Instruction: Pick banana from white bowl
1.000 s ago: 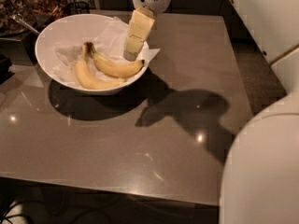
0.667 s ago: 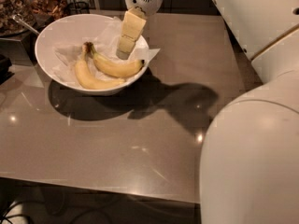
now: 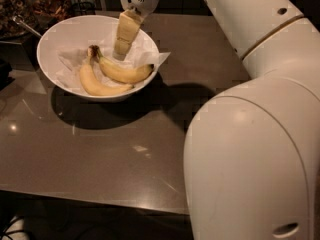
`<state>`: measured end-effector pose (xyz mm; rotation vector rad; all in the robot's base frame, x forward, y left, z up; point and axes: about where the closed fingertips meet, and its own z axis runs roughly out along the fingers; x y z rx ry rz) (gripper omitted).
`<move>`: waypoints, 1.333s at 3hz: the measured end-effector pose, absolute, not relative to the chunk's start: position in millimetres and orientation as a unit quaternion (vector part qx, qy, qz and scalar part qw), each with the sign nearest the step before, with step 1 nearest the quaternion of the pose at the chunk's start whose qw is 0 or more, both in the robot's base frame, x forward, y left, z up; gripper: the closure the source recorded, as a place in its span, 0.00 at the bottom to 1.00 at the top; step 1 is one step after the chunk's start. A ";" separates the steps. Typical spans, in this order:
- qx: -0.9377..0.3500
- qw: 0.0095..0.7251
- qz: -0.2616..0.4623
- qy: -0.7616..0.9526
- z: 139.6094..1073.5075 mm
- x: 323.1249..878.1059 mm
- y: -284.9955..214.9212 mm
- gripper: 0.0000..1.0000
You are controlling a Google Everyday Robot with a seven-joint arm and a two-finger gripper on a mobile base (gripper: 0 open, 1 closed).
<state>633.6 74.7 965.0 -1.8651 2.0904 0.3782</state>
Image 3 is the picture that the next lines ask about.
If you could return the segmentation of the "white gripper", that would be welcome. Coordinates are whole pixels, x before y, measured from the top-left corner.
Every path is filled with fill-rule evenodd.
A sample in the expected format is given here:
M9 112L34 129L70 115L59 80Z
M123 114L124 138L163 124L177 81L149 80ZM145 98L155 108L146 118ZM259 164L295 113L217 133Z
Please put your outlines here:
M120 0L125 10L119 15L113 57L123 61L148 15L157 8L160 0Z

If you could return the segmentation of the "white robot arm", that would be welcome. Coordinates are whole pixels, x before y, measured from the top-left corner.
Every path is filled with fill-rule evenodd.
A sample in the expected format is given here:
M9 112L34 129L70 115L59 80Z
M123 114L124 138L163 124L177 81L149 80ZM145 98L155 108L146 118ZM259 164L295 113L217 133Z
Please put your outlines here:
M318 30L289 0L204 0L250 81L205 103L184 144L194 240L313 240Z

